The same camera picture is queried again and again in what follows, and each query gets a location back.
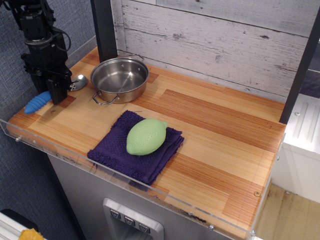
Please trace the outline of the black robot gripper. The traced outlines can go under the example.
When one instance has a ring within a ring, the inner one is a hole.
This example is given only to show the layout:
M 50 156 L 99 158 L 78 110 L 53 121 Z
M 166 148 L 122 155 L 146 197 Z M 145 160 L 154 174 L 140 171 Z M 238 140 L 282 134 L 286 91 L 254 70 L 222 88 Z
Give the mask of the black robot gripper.
M 38 93 L 49 91 L 54 105 L 68 97 L 63 85 L 71 85 L 71 71 L 66 66 L 68 59 L 65 32 L 24 32 L 24 43 L 29 53 L 21 55 L 25 71 L 31 76 Z

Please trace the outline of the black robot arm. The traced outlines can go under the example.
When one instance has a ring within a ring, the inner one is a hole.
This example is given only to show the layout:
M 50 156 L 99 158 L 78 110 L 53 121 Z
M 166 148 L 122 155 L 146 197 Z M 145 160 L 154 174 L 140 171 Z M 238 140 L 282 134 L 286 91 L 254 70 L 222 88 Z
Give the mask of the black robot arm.
M 45 0 L 2 0 L 23 32 L 29 52 L 23 53 L 24 69 L 30 74 L 38 93 L 48 91 L 57 105 L 72 88 L 72 72 L 66 66 L 69 47 L 67 34 L 56 27 L 54 11 Z

